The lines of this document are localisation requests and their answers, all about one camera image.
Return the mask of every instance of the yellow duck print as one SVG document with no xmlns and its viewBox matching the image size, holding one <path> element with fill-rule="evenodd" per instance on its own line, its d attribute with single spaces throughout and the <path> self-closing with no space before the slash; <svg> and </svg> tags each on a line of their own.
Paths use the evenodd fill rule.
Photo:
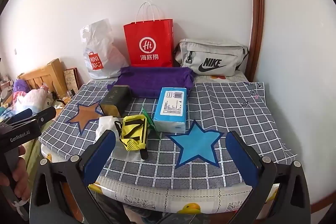
<svg viewBox="0 0 336 224">
<path fill-rule="evenodd" d="M 177 213 L 179 214 L 200 214 L 201 213 L 201 207 L 197 203 L 188 203 L 184 205 L 182 210 L 179 210 Z"/>
</svg>

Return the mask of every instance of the plaid cloth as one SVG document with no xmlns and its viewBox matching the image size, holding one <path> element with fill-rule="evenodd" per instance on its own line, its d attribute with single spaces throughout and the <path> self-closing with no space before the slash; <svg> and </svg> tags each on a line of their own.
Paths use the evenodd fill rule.
<svg viewBox="0 0 336 224">
<path fill-rule="evenodd" d="M 112 82 L 91 81 L 83 85 L 46 130 L 41 142 L 61 157 L 81 154 L 95 141 L 98 121 L 90 122 L 80 136 L 77 125 L 65 121 L 77 113 L 77 103 L 90 105 L 107 93 Z M 156 99 L 134 98 L 124 116 L 140 114 L 142 106 L 153 116 Z M 173 189 L 221 188 L 242 182 L 242 178 L 225 147 L 225 133 L 235 130 L 247 145 L 274 162 L 290 164 L 295 155 L 281 143 L 275 122 L 265 104 L 263 83 L 196 83 L 188 95 L 187 127 L 196 120 L 204 130 L 224 133 L 214 146 L 220 168 L 195 159 L 175 169 L 177 147 L 165 133 L 150 133 L 148 159 L 125 162 L 109 158 L 100 175 L 137 185 Z"/>
</svg>

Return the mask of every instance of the nike swoosh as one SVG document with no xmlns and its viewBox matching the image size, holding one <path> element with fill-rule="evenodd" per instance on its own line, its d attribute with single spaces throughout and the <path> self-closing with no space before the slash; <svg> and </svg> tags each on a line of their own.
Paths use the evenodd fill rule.
<svg viewBox="0 0 336 224">
<path fill-rule="evenodd" d="M 201 64 L 199 67 L 198 67 L 198 70 L 200 71 L 200 72 L 207 72 L 207 71 L 209 71 L 209 70 L 213 70 L 213 69 L 218 69 L 218 68 L 221 68 L 221 67 L 225 67 L 226 65 L 224 65 L 224 66 L 219 66 L 219 67 L 214 67 L 214 68 L 203 68 L 202 67 L 202 65 L 203 64 Z"/>
</svg>

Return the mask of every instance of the white circle logo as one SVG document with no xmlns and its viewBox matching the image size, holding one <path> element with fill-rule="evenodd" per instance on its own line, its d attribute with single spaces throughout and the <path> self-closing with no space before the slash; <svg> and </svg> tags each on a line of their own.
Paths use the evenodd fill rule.
<svg viewBox="0 0 336 224">
<path fill-rule="evenodd" d="M 142 52 L 150 54 L 156 49 L 156 43 L 153 38 L 144 37 L 139 42 L 139 48 Z"/>
</svg>

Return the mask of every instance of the purple towel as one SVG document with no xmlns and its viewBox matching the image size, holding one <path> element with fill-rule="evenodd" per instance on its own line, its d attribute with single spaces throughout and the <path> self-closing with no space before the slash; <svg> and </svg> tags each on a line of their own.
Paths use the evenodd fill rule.
<svg viewBox="0 0 336 224">
<path fill-rule="evenodd" d="M 125 67 L 115 85 L 129 85 L 136 98 L 159 98 L 161 88 L 186 88 L 189 92 L 193 83 L 190 68 Z"/>
</svg>

